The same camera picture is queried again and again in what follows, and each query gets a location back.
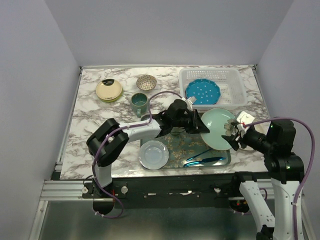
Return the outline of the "pale aqua brown-rimmed plate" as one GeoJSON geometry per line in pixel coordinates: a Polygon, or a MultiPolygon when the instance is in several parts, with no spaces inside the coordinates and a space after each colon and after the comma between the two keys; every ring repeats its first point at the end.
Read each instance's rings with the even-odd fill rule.
{"type": "Polygon", "coordinates": [[[222,135],[226,134],[224,125],[228,123],[228,120],[234,118],[235,116],[230,111],[223,108],[213,108],[205,112],[201,120],[209,129],[209,133],[200,134],[203,141],[214,150],[230,150],[231,145],[222,138],[222,135]]]}

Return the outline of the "blue polka dot plate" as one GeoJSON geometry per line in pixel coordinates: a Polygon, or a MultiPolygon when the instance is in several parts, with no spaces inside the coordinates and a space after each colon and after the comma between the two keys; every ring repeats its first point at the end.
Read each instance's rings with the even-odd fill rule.
{"type": "Polygon", "coordinates": [[[206,78],[190,82],[185,89],[185,94],[187,98],[195,97],[195,105],[214,105],[221,97],[220,87],[206,78]]]}

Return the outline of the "cream plate with black mark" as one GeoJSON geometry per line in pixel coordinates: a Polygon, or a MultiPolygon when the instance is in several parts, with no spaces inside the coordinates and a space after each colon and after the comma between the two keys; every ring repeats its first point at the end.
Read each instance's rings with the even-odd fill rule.
{"type": "Polygon", "coordinates": [[[122,94],[122,91],[122,85],[111,78],[99,82],[95,89],[96,95],[105,102],[115,101],[122,94]]]}

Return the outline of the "cream sweet bear plate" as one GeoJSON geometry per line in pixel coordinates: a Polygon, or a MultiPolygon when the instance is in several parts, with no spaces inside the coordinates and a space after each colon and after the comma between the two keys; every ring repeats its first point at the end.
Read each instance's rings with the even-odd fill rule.
{"type": "MultiPolygon", "coordinates": [[[[261,134],[264,134],[264,135],[267,134],[267,131],[265,130],[263,124],[256,124],[256,125],[254,125],[254,129],[255,129],[257,132],[261,133],[261,134]]],[[[250,147],[250,146],[247,146],[247,147],[244,148],[243,150],[245,150],[245,151],[253,151],[254,149],[253,149],[252,147],[250,147]]]]}

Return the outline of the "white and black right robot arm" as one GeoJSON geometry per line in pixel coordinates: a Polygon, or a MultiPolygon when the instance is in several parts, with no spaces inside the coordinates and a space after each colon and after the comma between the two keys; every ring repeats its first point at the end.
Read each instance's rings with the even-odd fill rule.
{"type": "Polygon", "coordinates": [[[255,221],[258,240],[303,240],[300,184],[305,176],[302,159],[292,152],[296,136],[294,123],[289,119],[271,120],[267,134],[254,126],[246,127],[235,119],[225,123],[223,139],[236,151],[251,147],[263,154],[270,176],[275,212],[269,209],[254,173],[236,172],[230,191],[243,196],[255,221]]]}

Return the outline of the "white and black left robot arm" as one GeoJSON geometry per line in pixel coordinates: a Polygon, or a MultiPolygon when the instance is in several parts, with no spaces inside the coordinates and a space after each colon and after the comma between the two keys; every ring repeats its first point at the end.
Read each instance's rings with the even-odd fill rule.
{"type": "Polygon", "coordinates": [[[113,197],[111,191],[111,166],[126,144],[146,138],[168,135],[173,128],[182,128],[188,134],[209,133],[196,109],[186,100],[176,99],[168,109],[151,114],[149,118],[134,123],[119,123],[114,118],[106,120],[86,141],[93,157],[93,191],[101,198],[113,197]]]}

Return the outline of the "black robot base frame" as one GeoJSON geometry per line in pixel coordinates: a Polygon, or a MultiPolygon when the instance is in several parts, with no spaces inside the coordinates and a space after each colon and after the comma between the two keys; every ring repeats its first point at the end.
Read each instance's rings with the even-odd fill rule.
{"type": "Polygon", "coordinates": [[[84,183],[82,197],[93,199],[96,209],[229,208],[247,210],[240,178],[234,173],[115,178],[98,194],[92,180],[84,183]]]}

